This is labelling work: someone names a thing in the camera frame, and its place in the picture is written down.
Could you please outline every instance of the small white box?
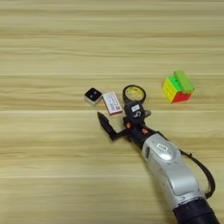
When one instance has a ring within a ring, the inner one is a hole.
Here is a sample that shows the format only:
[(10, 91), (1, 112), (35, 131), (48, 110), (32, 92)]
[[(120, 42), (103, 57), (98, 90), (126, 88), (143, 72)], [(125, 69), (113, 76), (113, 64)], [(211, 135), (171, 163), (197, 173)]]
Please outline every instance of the small white box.
[(102, 97), (108, 109), (108, 113), (111, 116), (123, 112), (123, 108), (120, 102), (117, 100), (116, 94), (114, 92), (104, 94)]

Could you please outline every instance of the colorful cube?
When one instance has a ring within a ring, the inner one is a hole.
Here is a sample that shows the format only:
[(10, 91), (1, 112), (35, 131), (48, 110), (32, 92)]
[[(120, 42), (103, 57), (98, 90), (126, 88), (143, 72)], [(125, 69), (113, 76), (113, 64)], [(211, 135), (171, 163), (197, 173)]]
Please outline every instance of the colorful cube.
[(194, 85), (184, 71), (175, 71), (166, 78), (163, 85), (163, 92), (170, 102), (189, 100), (193, 90)]

